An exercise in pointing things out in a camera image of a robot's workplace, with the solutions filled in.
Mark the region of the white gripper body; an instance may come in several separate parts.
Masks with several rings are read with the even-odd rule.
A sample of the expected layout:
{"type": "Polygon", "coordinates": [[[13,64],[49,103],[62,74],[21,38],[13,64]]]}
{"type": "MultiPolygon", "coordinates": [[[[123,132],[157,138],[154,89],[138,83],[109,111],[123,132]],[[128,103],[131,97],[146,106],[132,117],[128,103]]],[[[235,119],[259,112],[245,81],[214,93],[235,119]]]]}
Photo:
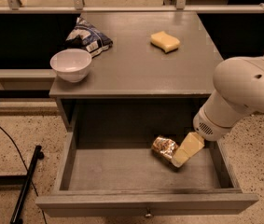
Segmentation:
{"type": "Polygon", "coordinates": [[[217,141],[231,131],[230,127],[220,127],[210,121],[203,107],[200,108],[193,119],[193,128],[196,133],[207,141],[217,141]]]}

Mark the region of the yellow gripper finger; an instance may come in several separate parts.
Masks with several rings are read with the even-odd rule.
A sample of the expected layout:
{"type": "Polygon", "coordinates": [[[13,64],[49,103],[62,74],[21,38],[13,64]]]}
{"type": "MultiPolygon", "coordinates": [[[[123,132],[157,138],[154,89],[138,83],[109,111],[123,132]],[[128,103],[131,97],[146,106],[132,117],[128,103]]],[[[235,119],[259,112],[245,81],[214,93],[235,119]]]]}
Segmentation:
{"type": "Polygon", "coordinates": [[[188,133],[180,147],[173,154],[171,162],[174,167],[181,167],[204,148],[204,139],[196,132],[188,133]]]}

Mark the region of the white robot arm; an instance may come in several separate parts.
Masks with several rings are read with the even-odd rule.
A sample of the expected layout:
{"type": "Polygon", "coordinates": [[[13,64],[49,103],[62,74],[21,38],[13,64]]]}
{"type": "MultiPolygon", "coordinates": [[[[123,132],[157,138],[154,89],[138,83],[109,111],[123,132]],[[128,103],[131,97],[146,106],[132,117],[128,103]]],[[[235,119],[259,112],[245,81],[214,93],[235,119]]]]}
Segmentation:
{"type": "Polygon", "coordinates": [[[216,141],[242,118],[264,113],[264,57],[235,57],[220,63],[213,75],[215,90],[193,119],[189,133],[172,156],[181,167],[205,141],[216,141]]]}

